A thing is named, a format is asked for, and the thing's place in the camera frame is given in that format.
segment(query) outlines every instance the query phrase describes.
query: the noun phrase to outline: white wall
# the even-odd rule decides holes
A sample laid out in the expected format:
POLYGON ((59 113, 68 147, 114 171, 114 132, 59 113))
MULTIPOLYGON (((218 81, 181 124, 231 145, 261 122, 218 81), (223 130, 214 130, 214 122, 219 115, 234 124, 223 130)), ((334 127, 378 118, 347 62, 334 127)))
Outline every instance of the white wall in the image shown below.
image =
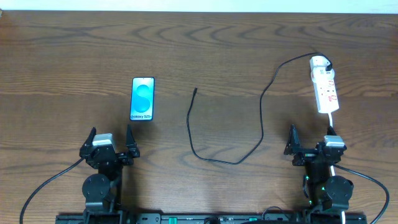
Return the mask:
POLYGON ((3 10, 398 13, 398 0, 0 0, 3 10))

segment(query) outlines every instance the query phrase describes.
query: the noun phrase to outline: brown wooden surface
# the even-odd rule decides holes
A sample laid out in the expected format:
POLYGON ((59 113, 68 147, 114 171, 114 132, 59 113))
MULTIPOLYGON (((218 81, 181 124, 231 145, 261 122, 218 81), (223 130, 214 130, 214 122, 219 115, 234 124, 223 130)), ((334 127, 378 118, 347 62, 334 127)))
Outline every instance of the brown wooden surface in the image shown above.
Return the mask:
MULTIPOLYGON (((203 162, 190 150, 191 113, 199 154, 237 161, 260 138, 259 95, 276 67, 312 51, 329 56, 340 109, 335 128, 348 150, 340 163, 384 183, 398 214, 398 16, 166 12, 18 12, 0 20, 0 223, 17 223, 43 181, 79 159, 91 127, 113 133, 123 151, 132 77, 156 79, 152 122, 132 123, 141 158, 124 168, 123 203, 170 212, 262 212, 304 208, 303 168, 283 156, 289 125, 313 146, 328 124, 318 114, 310 58, 280 70, 263 99, 265 137, 244 163, 203 162)), ((42 189, 26 223, 81 212, 81 164, 42 189)), ((384 192, 351 179, 350 211, 369 221, 384 192)))

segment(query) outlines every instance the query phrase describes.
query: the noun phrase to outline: wood grain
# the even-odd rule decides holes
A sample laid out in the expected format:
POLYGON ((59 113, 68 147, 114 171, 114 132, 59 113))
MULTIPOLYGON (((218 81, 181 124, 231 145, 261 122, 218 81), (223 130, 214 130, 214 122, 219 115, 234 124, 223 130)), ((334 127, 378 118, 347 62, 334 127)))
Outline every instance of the wood grain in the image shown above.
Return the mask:
MULTIPOLYGON (((380 223, 398 214, 398 16, 365 14, 230 14, 171 12, 9 11, 0 20, 0 223, 17 223, 22 205, 43 181, 79 159, 90 129, 113 133, 123 151, 131 80, 156 79, 155 115, 132 123, 142 156, 124 169, 123 203, 176 212, 262 212, 308 206, 303 169, 282 155, 290 124, 312 146, 328 124, 318 114, 307 59, 312 51, 336 70, 340 110, 333 114, 348 150, 341 165, 383 182, 391 202, 380 223)), ((26 223, 53 223, 84 209, 81 185, 95 173, 81 164, 42 189, 26 223)), ((354 184, 350 211, 369 221, 384 192, 343 171, 354 184)))

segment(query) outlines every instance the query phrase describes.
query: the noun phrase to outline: wooden tabletop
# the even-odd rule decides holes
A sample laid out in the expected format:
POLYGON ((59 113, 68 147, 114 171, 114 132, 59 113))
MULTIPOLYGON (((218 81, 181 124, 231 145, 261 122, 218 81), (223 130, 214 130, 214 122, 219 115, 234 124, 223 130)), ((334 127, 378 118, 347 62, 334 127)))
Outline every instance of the wooden tabletop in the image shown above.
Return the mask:
MULTIPOLYGON (((125 151, 126 126, 141 158, 124 168, 123 204, 165 213, 262 212, 309 206, 303 167, 284 156, 289 126, 308 147, 328 126, 317 113, 309 59, 284 66, 262 101, 264 140, 238 166, 200 161, 191 152, 186 114, 199 155, 238 161, 261 137, 259 97, 282 62, 319 51, 334 65, 340 109, 336 132, 348 150, 339 163, 381 181, 391 202, 380 223, 398 222, 398 16, 174 12, 6 11, 0 19, 0 223, 17 223, 28 196, 79 160, 95 126, 125 151), (155 77, 151 122, 129 120, 131 80, 155 77)), ((26 223, 54 223, 85 208, 85 163, 44 187, 26 223)), ((385 195, 354 182, 349 211, 370 222, 385 195)))

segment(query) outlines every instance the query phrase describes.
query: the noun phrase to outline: blue phone screen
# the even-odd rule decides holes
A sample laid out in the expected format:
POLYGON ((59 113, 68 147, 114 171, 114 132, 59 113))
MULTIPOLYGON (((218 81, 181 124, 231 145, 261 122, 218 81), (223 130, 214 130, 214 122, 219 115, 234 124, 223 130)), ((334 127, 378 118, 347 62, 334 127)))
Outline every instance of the blue phone screen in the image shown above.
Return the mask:
POLYGON ((154 113, 154 78, 133 78, 130 120, 152 120, 154 113))

